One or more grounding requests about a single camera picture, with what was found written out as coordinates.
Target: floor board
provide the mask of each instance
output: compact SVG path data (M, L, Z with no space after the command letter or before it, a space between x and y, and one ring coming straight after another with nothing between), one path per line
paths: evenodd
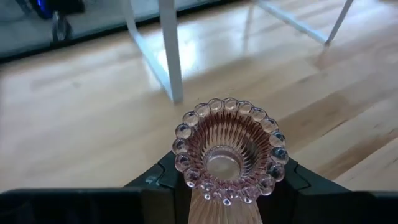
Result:
M331 29L343 1L278 1ZM197 103L249 100L292 158L351 190L398 190L398 3L355 1L329 48L250 2L181 18L173 105L127 33L0 69L0 191L118 187L170 150ZM159 25L141 29L165 66Z

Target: glass candle holder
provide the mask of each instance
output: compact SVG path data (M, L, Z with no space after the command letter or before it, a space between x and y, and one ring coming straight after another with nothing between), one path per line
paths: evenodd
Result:
M175 168L205 200L253 203L284 178L289 156L275 120L248 101L212 99L175 129Z

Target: white chair leg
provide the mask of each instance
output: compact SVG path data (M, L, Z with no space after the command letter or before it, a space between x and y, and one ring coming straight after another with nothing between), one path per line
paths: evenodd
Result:
M288 12L285 12L275 5L267 2L266 0L257 0L257 5L273 16L288 22L292 26L294 26L297 30L301 32L305 32L308 34L310 37L314 38L315 40L323 43L323 44L330 44L330 42L335 38L338 29L340 28L341 23L343 22L345 16L347 15L347 12L349 8L351 7L351 4L353 3L353 0L346 0L346 3L341 10L341 13L339 17L337 18L336 24L334 25L333 29L331 30L331 33L329 37L325 36L318 30L312 29L308 24L305 24L303 22L298 21L293 15L289 14Z
M330 42L335 38L338 29L340 28L341 24L343 23L344 18L347 15L348 10L350 9L352 3L354 0L347 0L346 3L343 6L343 9L341 10L340 15L337 18L335 26L333 26L328 40L325 42L325 44L330 44Z
M173 101L178 102L183 100L183 90L174 0L159 0L159 11L167 67L169 68L171 95Z
M140 48L153 73L164 87L169 98L174 103L178 103L183 100L183 90L180 56L178 50L177 16L173 0L160 0L159 2L160 21L164 36L166 61L169 68L168 73L161 66L154 53L147 46L144 38L142 38L137 30L131 0L124 0L124 16L126 18L127 27L131 37Z

